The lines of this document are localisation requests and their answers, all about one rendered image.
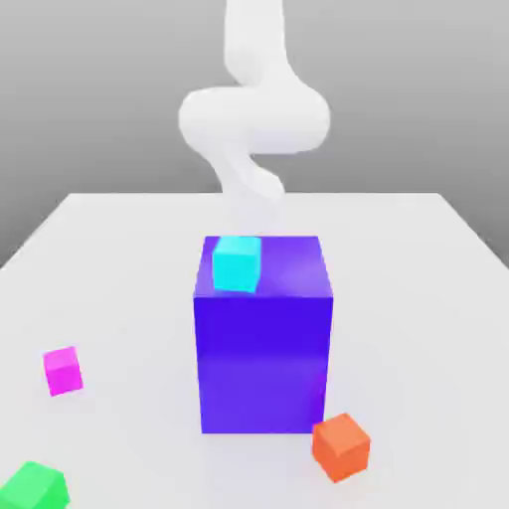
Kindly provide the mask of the small cyan cube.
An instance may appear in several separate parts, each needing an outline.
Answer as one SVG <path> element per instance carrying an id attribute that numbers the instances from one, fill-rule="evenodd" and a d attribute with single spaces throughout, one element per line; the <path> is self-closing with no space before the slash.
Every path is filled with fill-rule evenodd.
<path id="1" fill-rule="evenodd" d="M 216 289 L 254 293 L 261 274 L 261 239 L 220 237 L 213 250 L 212 269 Z"/>

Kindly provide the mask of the small orange cube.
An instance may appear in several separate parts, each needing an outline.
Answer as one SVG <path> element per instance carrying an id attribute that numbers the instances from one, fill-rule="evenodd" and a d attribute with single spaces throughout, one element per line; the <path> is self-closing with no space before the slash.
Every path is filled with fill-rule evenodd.
<path id="1" fill-rule="evenodd" d="M 312 456 L 334 483 L 365 470 L 370 448 L 370 437 L 347 413 L 313 427 Z"/>

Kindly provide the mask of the small magenta cube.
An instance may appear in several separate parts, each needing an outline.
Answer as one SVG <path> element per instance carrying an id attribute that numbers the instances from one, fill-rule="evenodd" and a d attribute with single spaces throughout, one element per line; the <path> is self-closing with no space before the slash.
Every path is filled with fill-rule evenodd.
<path id="1" fill-rule="evenodd" d="M 43 363 L 52 397 L 84 387 L 75 346 L 46 352 L 43 355 Z"/>

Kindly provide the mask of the small green cube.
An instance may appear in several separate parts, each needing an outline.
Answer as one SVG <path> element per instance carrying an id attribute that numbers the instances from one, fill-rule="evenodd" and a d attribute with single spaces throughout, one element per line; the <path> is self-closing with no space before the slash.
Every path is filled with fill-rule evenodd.
<path id="1" fill-rule="evenodd" d="M 67 509 L 71 502 L 60 470 L 25 462 L 0 488 L 0 509 Z"/>

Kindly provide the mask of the large purple box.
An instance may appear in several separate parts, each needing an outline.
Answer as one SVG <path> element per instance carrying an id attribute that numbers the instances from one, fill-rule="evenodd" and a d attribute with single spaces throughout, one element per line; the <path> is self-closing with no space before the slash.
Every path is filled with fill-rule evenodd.
<path id="1" fill-rule="evenodd" d="M 204 433 L 310 433 L 322 421 L 333 316 L 316 237 L 261 239 L 254 293 L 215 289 L 204 239 L 194 301 Z"/>

